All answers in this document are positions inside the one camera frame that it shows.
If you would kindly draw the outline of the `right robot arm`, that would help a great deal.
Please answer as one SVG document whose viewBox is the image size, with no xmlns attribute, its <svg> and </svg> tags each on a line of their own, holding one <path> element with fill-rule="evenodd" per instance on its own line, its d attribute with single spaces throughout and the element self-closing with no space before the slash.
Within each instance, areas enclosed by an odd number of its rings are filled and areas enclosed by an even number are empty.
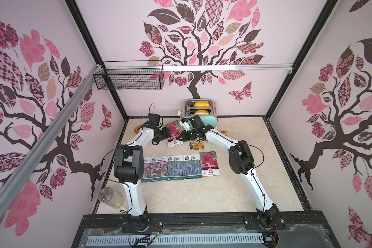
<svg viewBox="0 0 372 248">
<path fill-rule="evenodd" d="M 266 230 L 273 228 L 280 211 L 258 178 L 257 166 L 254 164 L 254 158 L 250 151 L 251 145 L 245 140 L 237 141 L 227 137 L 211 125 L 205 125 L 197 115 L 183 118 L 179 124 L 182 128 L 178 137 L 179 140 L 201 139 L 211 142 L 228 152 L 231 170 L 245 180 L 253 194 L 258 213 L 257 223 Z"/>
</svg>

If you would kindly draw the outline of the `pink cosmos seed packet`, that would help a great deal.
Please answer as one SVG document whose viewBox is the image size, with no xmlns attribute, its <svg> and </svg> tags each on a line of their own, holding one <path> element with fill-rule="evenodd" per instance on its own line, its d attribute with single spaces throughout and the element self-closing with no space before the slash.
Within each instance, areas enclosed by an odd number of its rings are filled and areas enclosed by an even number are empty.
<svg viewBox="0 0 372 248">
<path fill-rule="evenodd" d="M 150 158 L 150 182 L 164 181 L 168 179 L 167 157 Z"/>
</svg>

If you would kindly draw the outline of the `pink hollyhock seed packet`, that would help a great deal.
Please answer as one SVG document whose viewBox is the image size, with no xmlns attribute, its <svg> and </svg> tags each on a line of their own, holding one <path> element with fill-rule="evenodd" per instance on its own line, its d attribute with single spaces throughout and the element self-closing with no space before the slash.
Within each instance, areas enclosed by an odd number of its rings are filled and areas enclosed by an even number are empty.
<svg viewBox="0 0 372 248">
<path fill-rule="evenodd" d="M 220 170 L 218 166 L 218 158 L 215 151 L 208 151 L 199 153 L 200 163 L 202 169 L 202 176 L 220 176 Z"/>
</svg>

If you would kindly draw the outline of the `lavender seed packet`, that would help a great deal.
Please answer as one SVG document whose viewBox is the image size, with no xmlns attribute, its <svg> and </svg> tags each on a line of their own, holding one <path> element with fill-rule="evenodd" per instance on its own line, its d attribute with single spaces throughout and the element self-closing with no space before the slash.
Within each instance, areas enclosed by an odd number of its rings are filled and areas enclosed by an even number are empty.
<svg viewBox="0 0 372 248">
<path fill-rule="evenodd" d="M 185 164 L 184 156 L 167 156 L 167 181 L 184 180 Z"/>
<path fill-rule="evenodd" d="M 200 154 L 184 155 L 185 162 L 185 179 L 202 178 Z"/>
</svg>

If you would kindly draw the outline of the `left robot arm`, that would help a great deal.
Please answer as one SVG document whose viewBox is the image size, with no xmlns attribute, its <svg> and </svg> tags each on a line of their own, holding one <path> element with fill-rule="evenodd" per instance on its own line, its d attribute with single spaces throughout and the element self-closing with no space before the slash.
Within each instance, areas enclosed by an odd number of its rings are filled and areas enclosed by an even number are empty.
<svg viewBox="0 0 372 248">
<path fill-rule="evenodd" d="M 141 125 L 135 137 L 115 149 L 113 173 L 126 193 L 127 222 L 140 232 L 149 227 L 149 214 L 141 185 L 145 170 L 143 150 L 150 143 L 159 144 L 168 138 L 169 131 L 163 128 L 161 116 L 148 114 L 147 121 Z"/>
</svg>

